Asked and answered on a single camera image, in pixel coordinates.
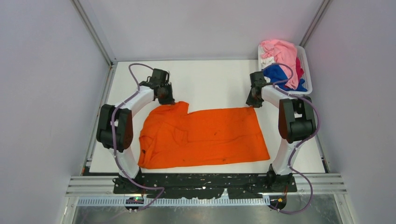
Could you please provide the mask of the orange t shirt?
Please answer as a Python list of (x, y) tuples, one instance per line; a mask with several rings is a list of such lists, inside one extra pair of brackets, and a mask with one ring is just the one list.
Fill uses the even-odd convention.
[(267, 161), (252, 107), (189, 112), (183, 101), (153, 109), (139, 136), (138, 165), (164, 169)]

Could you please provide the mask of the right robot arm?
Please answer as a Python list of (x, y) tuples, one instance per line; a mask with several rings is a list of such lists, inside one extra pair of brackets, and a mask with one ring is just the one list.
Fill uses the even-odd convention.
[(293, 95), (272, 85), (263, 72), (249, 75), (250, 92), (246, 104), (262, 107), (264, 101), (278, 109), (278, 131), (281, 143), (274, 161), (266, 173), (264, 185), (271, 191), (280, 191), (292, 183), (293, 165), (300, 147), (316, 132), (314, 109), (309, 97)]

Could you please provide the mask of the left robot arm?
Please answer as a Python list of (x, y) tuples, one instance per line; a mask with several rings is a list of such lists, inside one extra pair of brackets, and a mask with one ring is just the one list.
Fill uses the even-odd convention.
[(140, 167), (130, 149), (133, 141), (133, 118), (146, 105), (157, 100), (161, 105), (173, 105), (170, 74), (152, 69), (151, 76), (137, 83), (137, 90), (117, 105), (102, 105), (99, 112), (96, 140), (112, 154), (125, 187), (132, 193), (142, 190), (143, 180), (137, 177)]

